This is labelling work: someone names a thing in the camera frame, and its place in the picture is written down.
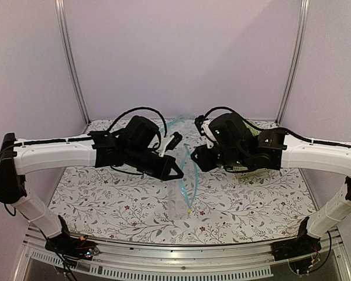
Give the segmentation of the clear zip bag blue zipper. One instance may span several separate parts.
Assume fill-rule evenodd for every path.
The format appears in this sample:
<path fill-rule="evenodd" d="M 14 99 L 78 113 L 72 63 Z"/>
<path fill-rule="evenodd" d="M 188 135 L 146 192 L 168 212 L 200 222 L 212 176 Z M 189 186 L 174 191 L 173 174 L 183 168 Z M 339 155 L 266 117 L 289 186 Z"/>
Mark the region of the clear zip bag blue zipper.
<path fill-rule="evenodd" d="M 168 187 L 168 216 L 171 220 L 190 218 L 198 192 L 198 166 L 191 158 L 192 147 L 183 144 L 176 150 L 177 164 L 184 173 L 182 179 L 172 180 Z"/>

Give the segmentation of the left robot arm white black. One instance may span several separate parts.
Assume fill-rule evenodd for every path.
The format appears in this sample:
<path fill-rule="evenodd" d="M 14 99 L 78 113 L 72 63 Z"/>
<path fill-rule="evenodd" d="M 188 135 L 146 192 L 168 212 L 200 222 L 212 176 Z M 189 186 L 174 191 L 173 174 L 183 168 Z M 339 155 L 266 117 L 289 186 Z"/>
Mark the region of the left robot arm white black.
<path fill-rule="evenodd" d="M 182 179 L 176 159 L 167 155 L 182 139 L 176 132 L 168 136 L 151 120 L 135 115 L 128 124 L 113 130 L 116 121 L 104 131 L 69 138 L 17 139 L 7 133 L 0 149 L 0 202 L 11 205 L 63 254 L 75 249 L 66 223 L 52 213 L 38 196 L 25 188 L 26 175 L 39 170 L 69 166 L 121 167 L 127 165 L 161 181 Z"/>

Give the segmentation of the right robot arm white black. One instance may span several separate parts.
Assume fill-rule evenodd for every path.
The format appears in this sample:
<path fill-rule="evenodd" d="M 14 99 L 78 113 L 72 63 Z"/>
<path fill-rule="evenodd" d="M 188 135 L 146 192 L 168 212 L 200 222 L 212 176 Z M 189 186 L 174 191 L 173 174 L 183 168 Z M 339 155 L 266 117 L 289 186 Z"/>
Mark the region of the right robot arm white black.
<path fill-rule="evenodd" d="M 346 177 L 340 191 L 299 224 L 290 246 L 295 255 L 306 253 L 314 240 L 351 213 L 351 142 L 306 138 L 283 127 L 261 129 L 230 108 L 214 119 L 200 115 L 194 124 L 207 139 L 191 155 L 203 172 L 218 167 L 228 173 L 312 169 Z"/>

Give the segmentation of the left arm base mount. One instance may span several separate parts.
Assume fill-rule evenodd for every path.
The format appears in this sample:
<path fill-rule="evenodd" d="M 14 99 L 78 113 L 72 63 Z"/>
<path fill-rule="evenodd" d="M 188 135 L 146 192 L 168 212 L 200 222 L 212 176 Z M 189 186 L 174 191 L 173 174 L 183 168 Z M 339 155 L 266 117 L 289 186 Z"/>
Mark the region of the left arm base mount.
<path fill-rule="evenodd" d="M 97 244 L 88 239 L 87 235 L 80 238 L 70 236 L 65 220 L 59 215 L 61 233 L 53 238 L 47 238 L 45 249 L 65 255 L 68 258 L 91 260 L 99 254 Z"/>

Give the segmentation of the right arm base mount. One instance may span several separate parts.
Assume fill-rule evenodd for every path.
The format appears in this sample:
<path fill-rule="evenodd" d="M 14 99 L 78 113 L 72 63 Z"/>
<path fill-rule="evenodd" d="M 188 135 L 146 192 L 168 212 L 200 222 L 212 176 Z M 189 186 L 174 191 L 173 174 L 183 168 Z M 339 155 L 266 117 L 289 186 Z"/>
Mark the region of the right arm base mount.
<path fill-rule="evenodd" d="M 321 250 L 321 239 L 308 234 L 308 221 L 309 217 L 301 221 L 295 238 L 271 244 L 271 254 L 275 261 L 295 258 L 289 263 L 289 267 L 297 275 L 310 273 L 318 260 L 318 251 Z"/>

